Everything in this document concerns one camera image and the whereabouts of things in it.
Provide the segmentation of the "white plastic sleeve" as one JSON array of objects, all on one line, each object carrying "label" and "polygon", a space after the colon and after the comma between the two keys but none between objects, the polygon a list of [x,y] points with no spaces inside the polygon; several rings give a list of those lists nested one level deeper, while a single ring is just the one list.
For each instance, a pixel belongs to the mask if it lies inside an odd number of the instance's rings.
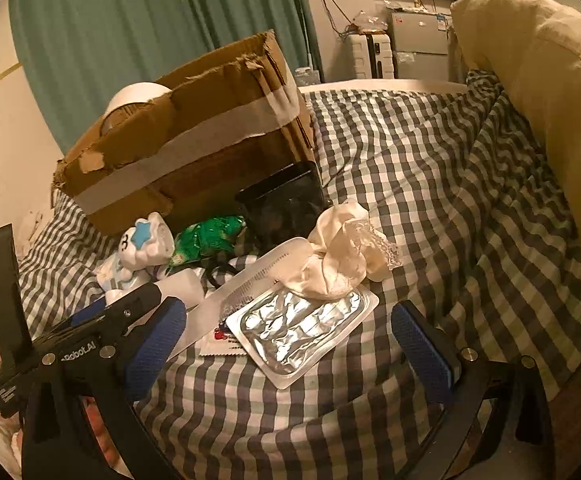
[{"label": "white plastic sleeve", "polygon": [[238,272],[187,313],[185,330],[169,359],[174,359],[196,344],[199,339],[217,328],[228,315],[240,310],[263,292],[279,282],[293,278],[303,269],[312,254],[312,245],[305,238],[295,237]]}]

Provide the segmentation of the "cream cloth bundle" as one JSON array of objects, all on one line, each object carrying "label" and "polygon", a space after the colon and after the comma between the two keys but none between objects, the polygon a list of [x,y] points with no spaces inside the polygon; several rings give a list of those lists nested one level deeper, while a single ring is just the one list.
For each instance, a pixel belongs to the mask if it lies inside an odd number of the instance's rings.
[{"label": "cream cloth bundle", "polygon": [[322,212],[307,241],[313,254],[282,282],[304,298],[340,299],[364,280],[381,282],[402,266],[397,244],[371,224],[369,211],[353,198]]}]

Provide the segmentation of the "silver foil blister pack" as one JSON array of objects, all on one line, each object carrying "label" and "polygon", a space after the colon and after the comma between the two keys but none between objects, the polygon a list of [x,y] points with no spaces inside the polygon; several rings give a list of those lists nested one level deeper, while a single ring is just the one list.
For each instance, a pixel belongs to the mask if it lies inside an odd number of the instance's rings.
[{"label": "silver foil blister pack", "polygon": [[228,315],[225,324],[266,378],[286,389],[347,339],[378,304],[364,286],[323,301],[276,285]]}]

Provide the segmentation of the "green snack packet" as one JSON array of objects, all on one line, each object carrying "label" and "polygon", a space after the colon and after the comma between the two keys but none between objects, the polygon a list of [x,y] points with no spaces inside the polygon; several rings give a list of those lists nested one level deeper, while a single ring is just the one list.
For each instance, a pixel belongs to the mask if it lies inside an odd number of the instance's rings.
[{"label": "green snack packet", "polygon": [[240,233],[246,228],[242,216],[212,217],[187,226],[174,239],[170,266],[185,266],[219,255],[232,254]]}]

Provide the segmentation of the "white tape roll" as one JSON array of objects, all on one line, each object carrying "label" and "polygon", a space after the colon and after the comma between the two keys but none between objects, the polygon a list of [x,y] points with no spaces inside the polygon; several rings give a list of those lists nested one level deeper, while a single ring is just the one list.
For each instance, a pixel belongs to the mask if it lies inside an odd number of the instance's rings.
[{"label": "white tape roll", "polygon": [[123,120],[152,104],[171,89],[156,82],[135,82],[119,90],[109,101],[100,126],[100,134],[112,130]]}]

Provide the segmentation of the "white sachet with characters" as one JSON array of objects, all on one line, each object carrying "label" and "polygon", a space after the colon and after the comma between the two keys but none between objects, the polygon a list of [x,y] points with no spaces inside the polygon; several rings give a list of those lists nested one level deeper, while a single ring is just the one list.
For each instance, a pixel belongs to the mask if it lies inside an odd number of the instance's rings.
[{"label": "white sachet with characters", "polygon": [[216,326],[200,341],[201,356],[246,356],[238,339],[222,324]]}]

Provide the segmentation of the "white blue plush toy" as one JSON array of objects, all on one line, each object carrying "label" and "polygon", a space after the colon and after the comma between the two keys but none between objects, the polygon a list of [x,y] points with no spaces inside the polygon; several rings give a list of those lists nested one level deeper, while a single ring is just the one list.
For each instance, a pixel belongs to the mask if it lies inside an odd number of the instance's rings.
[{"label": "white blue plush toy", "polygon": [[127,292],[148,283],[148,269],[163,266],[174,252],[174,237],[161,214],[136,220],[121,236],[115,252],[101,262],[95,276],[104,292]]}]

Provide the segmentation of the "checkered gingham blanket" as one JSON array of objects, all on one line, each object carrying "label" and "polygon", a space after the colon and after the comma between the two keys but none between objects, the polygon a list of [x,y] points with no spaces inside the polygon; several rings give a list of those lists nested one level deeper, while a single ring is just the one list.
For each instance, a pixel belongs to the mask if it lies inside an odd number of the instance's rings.
[{"label": "checkered gingham blanket", "polygon": [[248,356],[193,347],[164,367],[138,415],[186,479],[393,478],[439,413],[391,334],[401,300],[458,346],[531,356],[548,396],[581,365],[575,220],[496,76],[305,100],[326,195],[362,205],[399,253],[377,308],[285,390]]}]

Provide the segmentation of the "black plastic tray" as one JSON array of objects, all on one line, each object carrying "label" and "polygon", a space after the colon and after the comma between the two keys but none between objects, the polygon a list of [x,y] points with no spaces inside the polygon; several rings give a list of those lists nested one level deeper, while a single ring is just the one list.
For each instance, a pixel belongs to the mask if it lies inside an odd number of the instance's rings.
[{"label": "black plastic tray", "polygon": [[235,195],[246,210],[248,228],[263,252],[312,232],[333,203],[326,196],[315,162],[294,162]]}]

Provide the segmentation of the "brown cardboard box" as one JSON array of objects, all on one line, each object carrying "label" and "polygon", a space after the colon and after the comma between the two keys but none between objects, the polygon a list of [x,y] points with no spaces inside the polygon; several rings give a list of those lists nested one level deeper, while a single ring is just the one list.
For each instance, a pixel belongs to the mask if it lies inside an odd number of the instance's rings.
[{"label": "brown cardboard box", "polygon": [[241,190],[314,158],[310,114],[272,30],[157,82],[164,93],[98,118],[56,167],[55,188],[100,233],[152,212],[176,229],[237,214]]}]

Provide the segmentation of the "beige pillow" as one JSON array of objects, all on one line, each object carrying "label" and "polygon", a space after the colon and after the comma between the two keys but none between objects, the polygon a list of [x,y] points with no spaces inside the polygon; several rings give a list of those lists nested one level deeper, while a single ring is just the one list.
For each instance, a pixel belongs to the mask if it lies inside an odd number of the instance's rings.
[{"label": "beige pillow", "polygon": [[544,146],[581,236],[581,13],[554,0],[457,0],[466,64],[499,77]]}]

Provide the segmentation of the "white suitcase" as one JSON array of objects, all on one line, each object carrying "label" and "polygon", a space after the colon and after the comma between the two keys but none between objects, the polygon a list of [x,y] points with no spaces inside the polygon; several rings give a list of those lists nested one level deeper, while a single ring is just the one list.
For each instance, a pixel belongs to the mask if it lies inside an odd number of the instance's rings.
[{"label": "white suitcase", "polygon": [[393,79],[393,55],[386,34],[353,34],[345,40],[356,79]]}]

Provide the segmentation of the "grey mini fridge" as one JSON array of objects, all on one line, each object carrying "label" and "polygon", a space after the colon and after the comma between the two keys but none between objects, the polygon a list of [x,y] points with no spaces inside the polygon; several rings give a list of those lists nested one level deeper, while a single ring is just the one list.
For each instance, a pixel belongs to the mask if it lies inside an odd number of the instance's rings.
[{"label": "grey mini fridge", "polygon": [[447,25],[443,14],[391,13],[391,44],[397,78],[450,80]]}]

